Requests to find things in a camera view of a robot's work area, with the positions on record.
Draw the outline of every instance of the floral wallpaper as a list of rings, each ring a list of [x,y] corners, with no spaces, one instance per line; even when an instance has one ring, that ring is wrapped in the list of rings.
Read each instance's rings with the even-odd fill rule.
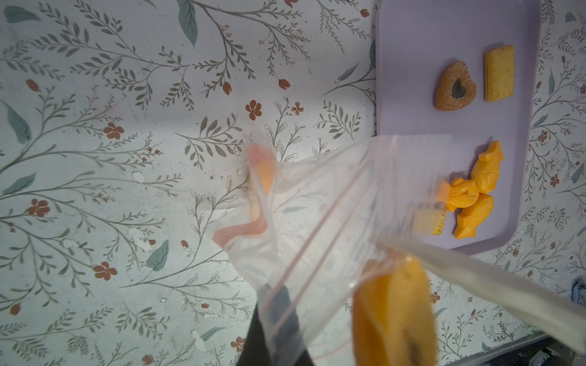
[[[478,258],[568,297],[586,272],[586,5],[541,2],[519,229]],[[0,365],[235,364],[255,294],[206,228],[246,195],[247,132],[281,161],[374,134],[378,4],[5,2]],[[431,286],[440,364],[536,331]],[[318,364],[353,364],[351,308]]]

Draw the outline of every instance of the chip on surface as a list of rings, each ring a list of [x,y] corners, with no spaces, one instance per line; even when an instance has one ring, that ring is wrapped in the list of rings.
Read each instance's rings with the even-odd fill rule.
[[[515,88],[515,49],[513,46],[484,54],[484,99],[496,102],[513,95]]]

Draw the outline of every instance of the lavender plate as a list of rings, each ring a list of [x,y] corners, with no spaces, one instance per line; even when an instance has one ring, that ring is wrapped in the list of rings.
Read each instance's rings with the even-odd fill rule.
[[[376,22],[377,132],[379,135],[451,134],[446,179],[469,177],[476,157],[499,140],[504,161],[490,195],[495,208],[476,229],[476,237],[452,235],[455,213],[444,232],[428,242],[475,254],[500,247],[515,233],[523,173],[537,47],[541,25],[538,0],[383,0]],[[484,100],[484,52],[515,47],[515,93],[497,102]],[[469,106],[442,112],[434,108],[435,86],[456,60],[468,65],[477,86]]]

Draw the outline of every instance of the fish-shaped snack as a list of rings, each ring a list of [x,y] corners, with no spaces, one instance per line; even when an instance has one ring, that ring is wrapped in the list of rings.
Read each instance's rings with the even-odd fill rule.
[[[476,227],[490,215],[494,206],[494,199],[488,194],[481,193],[475,204],[462,209],[456,218],[458,226],[454,231],[456,239],[476,236]]]
[[[425,270],[413,256],[363,282],[353,297],[357,366],[435,365],[435,321]]]
[[[500,149],[500,142],[494,141],[488,149],[478,155],[478,161],[472,168],[470,177],[480,193],[489,193],[496,187],[496,181],[499,179],[500,162],[505,157]]]
[[[478,187],[473,180],[456,178],[449,184],[449,195],[445,209],[454,212],[456,208],[469,207],[476,202],[478,194]]]

